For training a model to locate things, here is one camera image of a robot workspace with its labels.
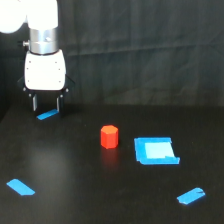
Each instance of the blue strip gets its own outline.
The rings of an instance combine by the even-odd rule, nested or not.
[[[169,142],[172,143],[171,138],[165,137],[165,138],[137,138],[139,141],[144,143],[153,143],[153,142]]]
[[[145,144],[139,142],[138,139],[135,139],[135,152],[137,161],[140,161],[141,159],[147,159]]]
[[[162,164],[179,164],[179,157],[166,157],[164,159],[141,159],[140,163],[143,165],[162,165]]]
[[[46,119],[46,118],[48,118],[48,117],[51,117],[51,116],[53,116],[53,115],[55,115],[55,114],[58,114],[58,110],[56,110],[56,109],[51,110],[51,111],[49,111],[49,112],[47,112],[47,113],[41,114],[41,115],[37,116],[37,118],[38,118],[39,120],[44,120],[44,119]]]
[[[22,196],[35,194],[35,191],[30,189],[29,187],[27,187],[25,184],[23,184],[21,181],[17,179],[11,180],[10,182],[7,183],[7,185]]]
[[[195,188],[181,196],[177,199],[180,203],[188,205],[191,202],[203,197],[205,195],[204,191],[201,188]]]

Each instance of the blue paper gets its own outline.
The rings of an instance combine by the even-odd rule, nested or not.
[[[37,116],[37,118],[38,118],[39,120],[44,120],[44,119],[46,119],[46,118],[48,118],[48,117],[51,117],[51,116],[53,116],[53,115],[55,115],[55,114],[58,114],[58,110],[56,110],[56,109],[51,110],[51,111],[49,111],[49,112],[46,112],[46,113],[44,113],[44,114],[41,114],[41,115]]]
[[[24,195],[33,195],[35,194],[35,191],[27,187],[24,183],[21,181],[14,179],[7,183],[7,185],[12,188],[14,191],[16,191],[21,196]]]
[[[171,146],[171,138],[134,139],[136,160],[144,165],[179,164]]]
[[[195,188],[181,196],[179,196],[177,199],[179,203],[188,205],[191,202],[203,197],[205,195],[204,191],[201,188]]]

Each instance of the black background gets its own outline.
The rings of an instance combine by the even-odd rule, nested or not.
[[[224,2],[59,0],[58,5],[60,48],[67,74],[77,83],[69,103],[224,105]],[[27,24],[0,34],[10,103],[26,99],[15,86],[23,76],[17,40],[28,38]]]

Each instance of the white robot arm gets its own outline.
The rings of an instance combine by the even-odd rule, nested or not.
[[[56,0],[0,0],[0,32],[14,33],[27,23],[30,40],[24,67],[24,89],[63,90],[66,67],[58,46],[58,5]],[[32,95],[33,110],[37,108]]]

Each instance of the red block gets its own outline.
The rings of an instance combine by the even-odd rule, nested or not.
[[[101,145],[106,149],[114,149],[118,145],[118,129],[113,125],[101,129]]]

